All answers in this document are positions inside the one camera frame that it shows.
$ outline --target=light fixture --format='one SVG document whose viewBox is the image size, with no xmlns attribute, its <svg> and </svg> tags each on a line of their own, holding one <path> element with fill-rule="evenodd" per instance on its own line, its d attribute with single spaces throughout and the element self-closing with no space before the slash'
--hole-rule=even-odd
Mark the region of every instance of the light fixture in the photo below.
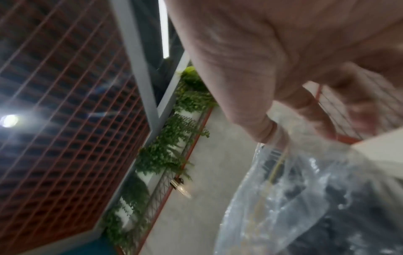
<svg viewBox="0 0 403 255">
<path fill-rule="evenodd" d="M 180 193 L 182 193 L 185 197 L 187 198 L 192 198 L 192 196 L 189 194 L 189 192 L 182 186 L 181 183 L 178 183 L 177 180 L 172 179 L 170 181 L 170 184 L 173 186 L 174 189 L 178 190 Z"/>
<path fill-rule="evenodd" d="M 168 11 L 164 0 L 158 0 L 160 8 L 160 25 L 162 38 L 162 56 L 169 58 L 169 31 L 168 31 Z"/>
<path fill-rule="evenodd" d="M 18 123 L 18 116 L 14 114 L 5 115 L 0 118 L 0 125 L 5 128 L 12 128 Z"/>
</svg>

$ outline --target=fluorescent light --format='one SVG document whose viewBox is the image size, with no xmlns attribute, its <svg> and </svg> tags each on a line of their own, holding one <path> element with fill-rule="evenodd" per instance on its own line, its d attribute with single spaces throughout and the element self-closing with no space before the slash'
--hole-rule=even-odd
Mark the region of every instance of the fluorescent light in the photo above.
<svg viewBox="0 0 403 255">
<path fill-rule="evenodd" d="M 5 115 L 0 118 L 0 125 L 5 128 L 11 128 L 18 122 L 18 116 L 14 114 Z"/>
<path fill-rule="evenodd" d="M 164 58 L 169 58 L 169 31 L 168 31 L 168 12 L 164 0 L 158 0 L 160 8 L 160 24 L 162 38 L 162 55 Z"/>
</svg>

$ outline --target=plastic bag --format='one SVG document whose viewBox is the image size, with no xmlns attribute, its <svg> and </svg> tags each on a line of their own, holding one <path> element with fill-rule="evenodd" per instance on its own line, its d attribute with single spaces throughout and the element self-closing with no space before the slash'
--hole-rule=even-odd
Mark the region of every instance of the plastic bag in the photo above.
<svg viewBox="0 0 403 255">
<path fill-rule="evenodd" d="M 401 184 L 349 146 L 300 130 L 286 146 L 281 129 L 258 145 L 215 254 L 403 254 Z"/>
</svg>

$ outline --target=gray floor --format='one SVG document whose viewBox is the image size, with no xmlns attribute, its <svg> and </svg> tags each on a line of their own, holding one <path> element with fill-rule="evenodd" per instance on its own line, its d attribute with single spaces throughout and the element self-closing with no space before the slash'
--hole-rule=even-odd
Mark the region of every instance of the gray floor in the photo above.
<svg viewBox="0 0 403 255">
<path fill-rule="evenodd" d="M 206 128 L 210 138 L 200 138 L 189 159 L 193 181 L 185 180 L 185 188 L 192 198 L 172 192 L 141 255 L 212 254 L 221 219 L 249 170 L 256 143 L 218 107 Z"/>
</svg>

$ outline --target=hand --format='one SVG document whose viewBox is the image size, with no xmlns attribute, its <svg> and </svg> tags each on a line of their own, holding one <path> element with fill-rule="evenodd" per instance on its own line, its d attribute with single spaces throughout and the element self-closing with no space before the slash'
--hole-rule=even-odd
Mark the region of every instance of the hand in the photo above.
<svg viewBox="0 0 403 255">
<path fill-rule="evenodd" d="M 293 108 L 323 136 L 329 116 L 302 87 L 327 84 L 355 128 L 375 131 L 377 107 L 360 66 L 403 80 L 401 0 L 166 0 L 178 35 L 227 118 L 267 143 L 273 100 Z"/>
</svg>

